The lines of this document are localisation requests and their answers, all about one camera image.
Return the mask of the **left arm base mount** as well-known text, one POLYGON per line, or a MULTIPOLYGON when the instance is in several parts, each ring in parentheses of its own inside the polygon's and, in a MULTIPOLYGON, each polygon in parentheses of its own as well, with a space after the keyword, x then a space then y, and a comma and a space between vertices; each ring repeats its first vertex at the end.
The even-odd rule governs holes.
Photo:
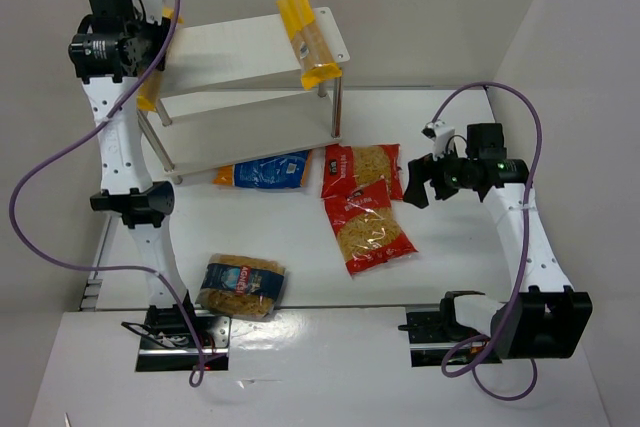
MULTIPOLYGON (((193 314, 193 326, 205 358, 204 370, 227 371, 231 318, 201 309, 193 314)), ((137 372, 191 371, 197 367, 196 342, 177 309, 150 308, 143 321, 122 321, 121 326, 139 339, 137 372)))

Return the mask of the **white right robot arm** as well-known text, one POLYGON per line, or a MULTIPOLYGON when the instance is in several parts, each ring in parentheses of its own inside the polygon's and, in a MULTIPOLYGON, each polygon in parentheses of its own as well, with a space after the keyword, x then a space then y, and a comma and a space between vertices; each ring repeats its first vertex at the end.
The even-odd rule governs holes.
POLYGON ((459 155, 455 130, 441 120, 427 124, 430 154, 408 164, 403 200, 424 209, 427 192, 447 200, 461 190, 477 193, 496 227, 514 300, 499 302, 478 291, 453 291, 440 302, 447 330, 470 329, 494 340, 501 359, 564 359, 573 355, 593 311, 586 292, 562 271, 542 225, 529 168, 510 159, 499 123, 470 124, 459 155))

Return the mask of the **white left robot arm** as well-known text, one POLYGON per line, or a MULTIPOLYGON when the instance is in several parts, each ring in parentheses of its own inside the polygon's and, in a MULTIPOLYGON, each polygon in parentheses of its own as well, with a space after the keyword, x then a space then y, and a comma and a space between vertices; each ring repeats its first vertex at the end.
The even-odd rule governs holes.
POLYGON ((139 77, 164 64, 161 48, 170 28, 164 0, 89 2, 92 11, 81 21, 68 53, 101 129, 101 187, 90 204, 95 211, 120 216, 151 271, 149 333, 187 335, 195 314, 170 239, 174 189, 150 176, 136 101, 139 77))

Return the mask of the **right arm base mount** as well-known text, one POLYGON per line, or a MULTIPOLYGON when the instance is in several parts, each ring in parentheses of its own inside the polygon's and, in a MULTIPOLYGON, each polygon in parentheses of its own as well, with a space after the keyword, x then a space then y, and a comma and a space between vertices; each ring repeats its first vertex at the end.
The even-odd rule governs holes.
POLYGON ((456 343, 478 335, 473 329, 447 324, 436 305, 407 307, 398 330, 408 337, 413 368, 439 367, 456 343))

